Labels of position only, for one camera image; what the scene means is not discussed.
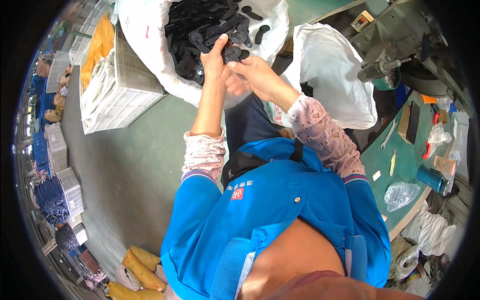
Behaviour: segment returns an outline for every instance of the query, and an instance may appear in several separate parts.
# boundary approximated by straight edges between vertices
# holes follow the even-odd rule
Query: green floor
[[[131,244],[159,255],[182,175],[183,133],[191,129],[197,109],[169,96],[126,129],[84,135],[78,76],[75,67],[63,133],[82,185],[85,244],[113,276]]]

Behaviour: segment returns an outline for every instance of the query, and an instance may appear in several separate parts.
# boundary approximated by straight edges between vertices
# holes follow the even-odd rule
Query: metal machinery
[[[363,57],[358,73],[361,81],[385,77],[400,67],[406,85],[427,96],[449,96],[472,117],[465,81],[440,27],[421,1],[391,3],[349,40]]]

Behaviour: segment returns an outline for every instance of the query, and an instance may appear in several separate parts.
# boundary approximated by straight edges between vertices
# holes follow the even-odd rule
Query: wrench
[[[390,128],[390,131],[388,132],[387,137],[385,138],[384,142],[380,145],[380,148],[381,148],[382,150],[385,149],[385,145],[387,144],[388,139],[389,139],[390,136],[392,135],[393,130],[395,129],[395,127],[396,127],[396,119],[393,119],[392,128]]]

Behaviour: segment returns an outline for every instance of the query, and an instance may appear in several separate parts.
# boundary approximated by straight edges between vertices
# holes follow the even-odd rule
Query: hand
[[[238,62],[229,62],[233,72],[245,76],[243,81],[237,76],[227,79],[227,92],[241,95],[251,89],[260,99],[277,104],[287,112],[300,96],[300,93],[283,82],[262,58],[250,56]]]
[[[222,34],[215,42],[212,50],[208,54],[201,53],[200,59],[204,66],[205,81],[220,81],[224,84],[230,77],[230,68],[223,63],[222,49],[228,42],[228,35]]]

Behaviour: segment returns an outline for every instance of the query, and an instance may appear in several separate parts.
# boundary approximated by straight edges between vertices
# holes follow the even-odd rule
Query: blue plastic crate
[[[43,131],[35,132],[33,134],[33,153],[36,161],[36,165],[39,170],[48,168],[48,152],[47,141],[43,137]]]

